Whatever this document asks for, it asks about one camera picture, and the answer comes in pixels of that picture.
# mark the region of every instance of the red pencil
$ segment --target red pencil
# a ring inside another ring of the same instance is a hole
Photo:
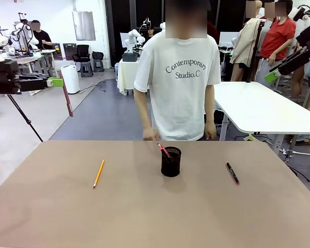
[[[157,145],[160,147],[161,151],[165,152],[165,154],[168,156],[168,158],[171,158],[170,154],[165,150],[165,148],[163,146],[161,146],[159,143],[157,143]]]

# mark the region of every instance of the black bag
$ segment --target black bag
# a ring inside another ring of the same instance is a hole
[[[103,53],[100,53],[100,52],[92,52],[92,58],[93,59],[100,59],[100,60],[103,60]]]

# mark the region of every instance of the white floor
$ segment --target white floor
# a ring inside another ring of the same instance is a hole
[[[80,79],[80,87],[84,89],[92,83],[96,85],[113,78],[114,71],[95,73],[91,78]],[[72,108],[75,109],[92,89],[69,95]],[[24,94],[14,98],[44,141],[69,116],[62,88],[51,87],[34,96]],[[39,144],[40,140],[8,97],[0,96],[0,185]]]

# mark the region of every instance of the yellow pencil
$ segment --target yellow pencil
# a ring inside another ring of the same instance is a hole
[[[98,180],[99,180],[99,177],[100,177],[100,173],[101,173],[101,171],[102,171],[103,164],[104,164],[104,160],[102,160],[102,163],[101,163],[101,166],[100,166],[98,175],[97,175],[97,177],[96,177],[96,179],[95,179],[95,182],[94,182],[94,184],[93,184],[93,189],[95,189],[95,186],[96,186],[97,183],[98,183]]]

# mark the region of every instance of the white tablecloth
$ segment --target white tablecloth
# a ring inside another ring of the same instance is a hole
[[[133,89],[138,66],[139,60],[137,62],[124,62],[123,60],[119,62],[117,88],[121,94],[126,95],[126,89]]]

